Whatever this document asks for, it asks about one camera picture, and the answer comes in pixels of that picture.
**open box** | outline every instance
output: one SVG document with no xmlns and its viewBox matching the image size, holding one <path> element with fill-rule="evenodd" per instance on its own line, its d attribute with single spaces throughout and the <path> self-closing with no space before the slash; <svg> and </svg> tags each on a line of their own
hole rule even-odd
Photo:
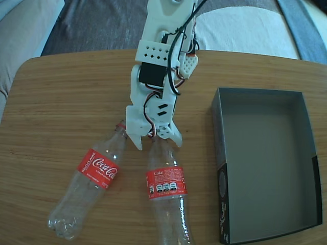
<svg viewBox="0 0 327 245">
<path fill-rule="evenodd" d="M 219 88 L 213 118 L 221 243 L 322 224 L 318 161 L 301 92 Z"/>
</svg>

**coca-cola logo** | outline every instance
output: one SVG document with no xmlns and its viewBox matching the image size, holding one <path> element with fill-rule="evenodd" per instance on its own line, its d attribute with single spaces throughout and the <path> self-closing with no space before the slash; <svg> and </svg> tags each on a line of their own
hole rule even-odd
<svg viewBox="0 0 327 245">
<path fill-rule="evenodd" d="M 103 172 L 105 175 L 110 178 L 114 178 L 118 172 L 118 169 L 115 167 L 110 167 L 104 162 L 104 158 L 98 158 L 92 162 L 92 165 Z"/>
</svg>

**fabric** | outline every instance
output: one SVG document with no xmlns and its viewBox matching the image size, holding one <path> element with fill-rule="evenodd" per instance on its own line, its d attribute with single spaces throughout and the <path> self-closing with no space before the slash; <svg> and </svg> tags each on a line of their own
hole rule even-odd
<svg viewBox="0 0 327 245">
<path fill-rule="evenodd" d="M 42 55 L 137 48 L 148 0 L 66 0 Z M 278 12 L 275 0 L 210 0 L 199 14 L 230 6 L 254 6 Z"/>
<path fill-rule="evenodd" d="M 322 12 L 316 5 L 314 5 L 310 0 L 301 0 L 307 9 L 313 23 L 315 24 L 322 41 L 327 48 L 327 14 Z"/>
<path fill-rule="evenodd" d="M 322 11 L 327 14 L 327 1 L 326 0 L 312 0 L 313 3 Z"/>
<path fill-rule="evenodd" d="M 32 58 L 63 0 L 24 0 L 0 21 L 0 93 L 7 98 L 19 67 Z"/>
<path fill-rule="evenodd" d="M 6 106 L 6 97 L 3 93 L 0 92 L 0 123 L 1 123 L 1 118 L 5 110 Z"/>
<path fill-rule="evenodd" d="M 22 0 L 0 0 L 0 21 Z"/>
<path fill-rule="evenodd" d="M 302 1 L 277 0 L 301 59 L 327 64 L 327 49 Z"/>
<path fill-rule="evenodd" d="M 197 18 L 195 32 L 201 49 L 299 58 L 283 17 L 266 9 L 214 10 Z"/>
<path fill-rule="evenodd" d="M 52 15 L 52 19 L 50 20 L 48 26 L 46 27 L 45 31 L 44 31 L 44 35 L 43 35 L 43 38 L 40 40 L 39 44 L 38 44 L 38 47 L 37 49 L 35 50 L 32 58 L 35 58 L 35 57 L 40 57 L 42 52 L 43 52 L 43 49 L 44 49 L 44 46 L 46 44 L 46 41 L 48 40 L 49 36 L 50 36 L 50 33 L 53 29 L 53 26 L 55 25 L 57 19 L 58 19 L 58 16 L 63 8 L 63 6 L 65 5 L 65 2 L 64 0 L 61 0 L 59 2 L 59 4 L 57 5 L 56 7 L 56 10 L 54 12 L 54 14 Z"/>
</svg>

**wooden table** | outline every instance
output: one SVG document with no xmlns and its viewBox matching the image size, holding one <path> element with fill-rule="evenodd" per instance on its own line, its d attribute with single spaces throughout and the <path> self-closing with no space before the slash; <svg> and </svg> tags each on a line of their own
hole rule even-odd
<svg viewBox="0 0 327 245">
<path fill-rule="evenodd" d="M 49 212 L 87 149 L 114 128 L 130 104 L 135 51 L 63 54 L 29 60 L 18 71 L 0 126 L 0 244 L 157 244 L 147 198 L 144 151 L 128 141 L 120 174 L 73 241 L 48 230 Z M 303 91 L 315 136 L 326 214 L 327 67 L 225 52 L 199 52 L 182 86 L 175 122 L 197 245 L 218 244 L 218 191 L 211 101 L 218 86 Z M 327 225 L 261 244 L 326 244 Z"/>
</svg>

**coca-cola bottle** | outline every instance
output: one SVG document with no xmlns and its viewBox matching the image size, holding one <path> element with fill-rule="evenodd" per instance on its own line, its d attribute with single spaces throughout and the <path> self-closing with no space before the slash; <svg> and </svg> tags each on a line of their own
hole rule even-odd
<svg viewBox="0 0 327 245">
<path fill-rule="evenodd" d="M 126 144 L 125 122 L 113 134 L 98 141 L 87 152 L 71 180 L 65 196 L 50 213 L 48 227 L 68 240 L 82 229 L 90 208 L 105 192 L 119 170 Z"/>
<path fill-rule="evenodd" d="M 167 140 L 153 138 L 148 170 L 148 194 L 157 219 L 159 244 L 194 245 L 183 169 Z"/>
</svg>

